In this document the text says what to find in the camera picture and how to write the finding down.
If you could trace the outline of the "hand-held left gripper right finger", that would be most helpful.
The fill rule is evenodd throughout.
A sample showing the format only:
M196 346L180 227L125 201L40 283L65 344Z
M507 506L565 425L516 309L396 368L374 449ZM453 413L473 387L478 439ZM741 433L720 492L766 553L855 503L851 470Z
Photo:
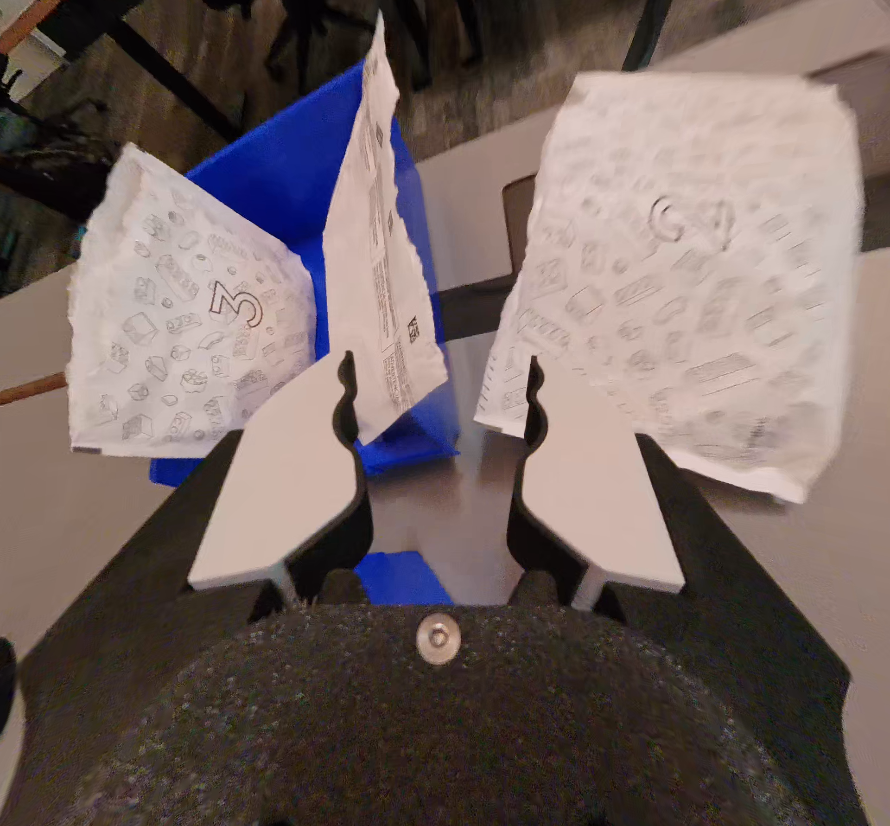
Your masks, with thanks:
M629 420L550 357L533 357L526 450L515 473L506 542L557 601L595 608L606 585L678 595L684 573Z

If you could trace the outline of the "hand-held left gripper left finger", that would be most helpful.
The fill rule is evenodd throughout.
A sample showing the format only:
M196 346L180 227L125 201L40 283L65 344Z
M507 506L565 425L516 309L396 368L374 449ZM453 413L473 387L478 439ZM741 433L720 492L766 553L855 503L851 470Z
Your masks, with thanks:
M353 570L374 526L356 448L353 354L329 353L248 420L188 575L196 591L271 583L285 606Z

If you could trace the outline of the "white printed paper bag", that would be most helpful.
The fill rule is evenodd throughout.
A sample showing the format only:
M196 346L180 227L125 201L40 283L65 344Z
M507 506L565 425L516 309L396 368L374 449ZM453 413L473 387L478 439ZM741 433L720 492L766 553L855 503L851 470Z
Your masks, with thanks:
M416 246L397 207L394 111L399 90L377 13L322 238L331 353L351 352L362 445L448 380Z
M301 258L133 143L86 223L69 321L75 452L200 459L316 360Z
M839 449L864 196L836 85L579 74L477 400L516 437L532 357L681 468L802 504Z

